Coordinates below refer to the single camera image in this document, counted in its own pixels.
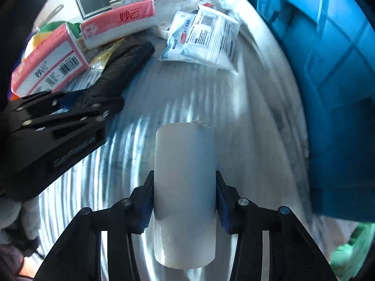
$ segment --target red and white tissue pack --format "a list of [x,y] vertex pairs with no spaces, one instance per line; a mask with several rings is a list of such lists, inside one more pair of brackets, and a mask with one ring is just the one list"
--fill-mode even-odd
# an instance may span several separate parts
[[81,31],[86,47],[92,49],[151,28],[156,23],[153,0],[145,0],[95,16],[81,24]]
[[78,41],[65,23],[55,29],[12,73],[12,92],[20,97],[61,90],[88,67]]

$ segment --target white plastic packet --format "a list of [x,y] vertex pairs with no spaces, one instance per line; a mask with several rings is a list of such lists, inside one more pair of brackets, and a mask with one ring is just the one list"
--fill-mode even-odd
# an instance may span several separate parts
[[181,55],[186,38],[193,26],[195,14],[177,11],[169,29],[166,49],[160,56],[160,60],[194,62]]
[[200,5],[181,55],[197,63],[233,70],[231,61],[239,29],[236,20]]

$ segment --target green fabric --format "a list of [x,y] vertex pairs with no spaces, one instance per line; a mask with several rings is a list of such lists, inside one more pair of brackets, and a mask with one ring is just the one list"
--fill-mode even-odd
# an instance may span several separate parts
[[[51,22],[51,23],[48,23],[45,26],[43,26],[40,29],[40,31],[41,32],[52,32],[64,23],[65,23],[65,21]],[[73,24],[73,23],[70,23],[70,22],[67,22],[67,23],[68,23],[68,26],[69,26],[70,30],[72,31],[74,37],[76,37],[78,39],[79,34],[81,33],[81,29],[79,27],[81,24],[80,23]]]
[[359,223],[349,242],[333,253],[331,267],[341,281],[348,281],[359,272],[371,248],[374,234],[375,224]]

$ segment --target white paper roll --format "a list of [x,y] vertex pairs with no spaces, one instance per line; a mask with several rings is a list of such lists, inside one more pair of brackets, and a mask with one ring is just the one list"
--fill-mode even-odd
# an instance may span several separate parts
[[210,127],[170,124],[156,132],[156,260],[171,268],[203,267],[215,258],[216,153]]

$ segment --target small white bottle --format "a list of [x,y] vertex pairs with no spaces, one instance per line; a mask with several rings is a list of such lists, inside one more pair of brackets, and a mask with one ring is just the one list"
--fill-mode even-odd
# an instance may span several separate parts
[[144,1],[144,0],[110,0],[109,2],[111,4],[112,9],[116,9],[121,6],[129,5],[129,4],[137,3],[141,1]]

